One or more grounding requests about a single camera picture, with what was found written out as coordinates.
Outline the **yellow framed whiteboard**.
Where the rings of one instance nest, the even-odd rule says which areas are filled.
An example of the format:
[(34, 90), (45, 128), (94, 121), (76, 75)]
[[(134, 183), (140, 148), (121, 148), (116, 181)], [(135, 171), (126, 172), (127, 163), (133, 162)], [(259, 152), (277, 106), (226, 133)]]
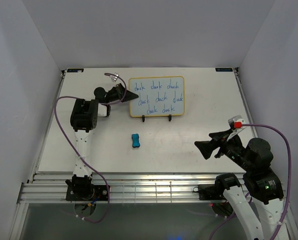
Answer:
[(129, 102), (130, 116), (167, 117), (185, 113), (185, 79), (182, 76), (129, 79), (129, 90), (138, 95)]

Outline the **blue bone-shaped eraser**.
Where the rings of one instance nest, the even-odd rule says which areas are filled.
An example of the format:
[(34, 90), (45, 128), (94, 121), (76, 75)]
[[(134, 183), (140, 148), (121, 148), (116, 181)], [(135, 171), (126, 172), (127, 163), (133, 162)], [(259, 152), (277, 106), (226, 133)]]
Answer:
[(140, 142), (139, 142), (139, 134), (134, 133), (131, 135), (132, 138), (132, 147), (133, 148), (139, 148), (140, 147)]

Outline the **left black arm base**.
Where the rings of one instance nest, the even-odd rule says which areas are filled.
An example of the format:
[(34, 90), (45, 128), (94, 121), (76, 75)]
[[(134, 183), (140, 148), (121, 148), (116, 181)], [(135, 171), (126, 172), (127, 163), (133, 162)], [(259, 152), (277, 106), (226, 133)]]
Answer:
[(74, 204), (75, 215), (85, 219), (93, 215), (97, 204), (108, 201), (108, 192), (105, 185), (91, 184), (89, 190), (80, 193), (74, 192), (71, 187), (68, 187), (65, 200)]

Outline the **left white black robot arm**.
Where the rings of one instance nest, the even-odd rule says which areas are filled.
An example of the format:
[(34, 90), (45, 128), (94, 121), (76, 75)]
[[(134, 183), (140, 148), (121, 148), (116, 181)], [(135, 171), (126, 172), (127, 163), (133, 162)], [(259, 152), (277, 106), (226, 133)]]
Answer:
[(90, 200), (96, 194), (96, 187), (92, 184), (91, 154), (92, 132), (96, 128), (99, 117), (106, 118), (111, 113), (111, 105), (124, 103), (139, 98), (136, 93), (126, 89), (121, 83), (105, 91), (98, 87), (94, 90), (94, 98), (75, 101), (70, 124), (75, 136), (75, 151), (77, 154), (75, 168), (71, 180), (66, 180), (70, 193), (79, 201)]

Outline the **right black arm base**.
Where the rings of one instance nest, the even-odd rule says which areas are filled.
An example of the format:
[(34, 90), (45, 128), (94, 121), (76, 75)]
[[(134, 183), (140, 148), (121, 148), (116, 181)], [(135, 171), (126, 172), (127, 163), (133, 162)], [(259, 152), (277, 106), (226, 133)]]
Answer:
[(229, 217), (233, 213), (233, 208), (223, 195), (218, 193), (212, 184), (199, 184), (192, 190), (198, 194), (200, 201), (210, 201), (210, 206), (214, 213), (220, 217)]

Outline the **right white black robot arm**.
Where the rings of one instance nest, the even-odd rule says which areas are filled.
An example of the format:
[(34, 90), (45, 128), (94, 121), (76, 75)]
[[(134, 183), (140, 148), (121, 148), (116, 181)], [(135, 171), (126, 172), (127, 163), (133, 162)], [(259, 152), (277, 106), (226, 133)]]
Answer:
[(200, 200), (226, 200), (229, 213), (235, 214), (249, 240), (287, 240), (283, 213), (283, 190), (277, 175), (270, 168), (273, 154), (270, 144), (261, 138), (252, 138), (243, 146), (235, 130), (210, 133), (209, 141), (195, 141), (195, 146), (207, 160), (217, 150), (216, 158), (228, 157), (245, 170), (244, 186), (257, 212), (249, 205), (242, 184), (233, 173), (218, 175), (213, 185), (197, 187)]

